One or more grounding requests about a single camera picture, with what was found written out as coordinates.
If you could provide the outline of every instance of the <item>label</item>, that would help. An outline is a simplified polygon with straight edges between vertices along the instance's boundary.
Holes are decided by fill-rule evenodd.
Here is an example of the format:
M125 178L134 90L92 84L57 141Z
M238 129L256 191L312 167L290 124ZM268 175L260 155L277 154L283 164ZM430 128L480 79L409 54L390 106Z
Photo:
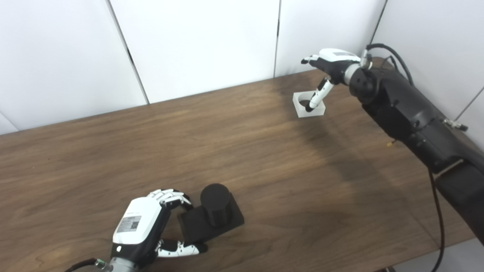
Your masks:
M136 231L140 220L141 220L141 215L124 217L123 219L121 219L120 225L118 227L118 231L116 232L119 233L119 232Z

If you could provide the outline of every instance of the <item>robotic finger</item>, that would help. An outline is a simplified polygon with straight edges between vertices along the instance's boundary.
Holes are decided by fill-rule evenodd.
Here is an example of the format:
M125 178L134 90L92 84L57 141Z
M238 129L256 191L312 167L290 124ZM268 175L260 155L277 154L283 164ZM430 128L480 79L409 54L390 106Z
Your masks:
M202 243L195 243L192 245L184 245L184 242L177 240L161 239L156 249L158 257L173 258L197 255L207 252L208 247Z
M161 205L165 205L171 210L179 205L182 205L182 207L187 211L193 209L192 202L190 202L190 197L174 189L158 189L149 193L146 197L156 199Z

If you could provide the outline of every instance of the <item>wood grain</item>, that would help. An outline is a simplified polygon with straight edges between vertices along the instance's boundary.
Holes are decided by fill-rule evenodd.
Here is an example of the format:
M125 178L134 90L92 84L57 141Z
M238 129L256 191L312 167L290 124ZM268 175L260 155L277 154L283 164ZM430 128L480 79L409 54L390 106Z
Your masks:
M199 205L219 182L245 225L196 257L148 271L369 272L437 250L424 166L366 116L347 87L298 119L310 71L0 136L0 262L64 271L108 259L129 201L176 188ZM473 237L442 200L448 243ZM175 216L163 237L181 239Z

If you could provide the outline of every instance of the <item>white wall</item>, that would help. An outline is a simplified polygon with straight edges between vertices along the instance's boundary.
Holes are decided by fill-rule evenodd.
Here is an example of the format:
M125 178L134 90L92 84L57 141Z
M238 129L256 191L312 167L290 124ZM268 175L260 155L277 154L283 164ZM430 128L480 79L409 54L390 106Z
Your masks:
M439 252L433 252L413 260L395 265L396 272L431 271ZM482 272L484 247L477 239L449 246L438 272Z
M0 37L0 112L20 130L146 104L103 0L0 1Z
M484 85L483 10L482 0L389 0L373 42L394 48L417 88L455 119Z
M282 0L275 76L314 69L304 57L323 48L360 55L385 0Z
M273 76L279 0L111 0L151 103Z
M484 151L484 91L470 104L459 121L469 127L466 135Z
M0 135L18 131L0 112Z

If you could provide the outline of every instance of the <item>metal connector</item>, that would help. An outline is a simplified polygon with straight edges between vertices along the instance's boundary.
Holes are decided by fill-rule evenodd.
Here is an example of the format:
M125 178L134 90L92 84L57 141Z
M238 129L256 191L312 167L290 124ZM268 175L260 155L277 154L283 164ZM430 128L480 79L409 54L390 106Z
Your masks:
M459 130L462 130L462 131L467 131L469 129L468 126L463 125L463 124L461 124L457 121L449 120L448 118L442 120L442 122L444 124L446 124L448 127L453 128L453 129L459 129Z
M101 271L103 272L111 272L113 271L113 266L108 264L107 262L101 260L101 259L97 259L96 262L94 263L94 265L101 269Z

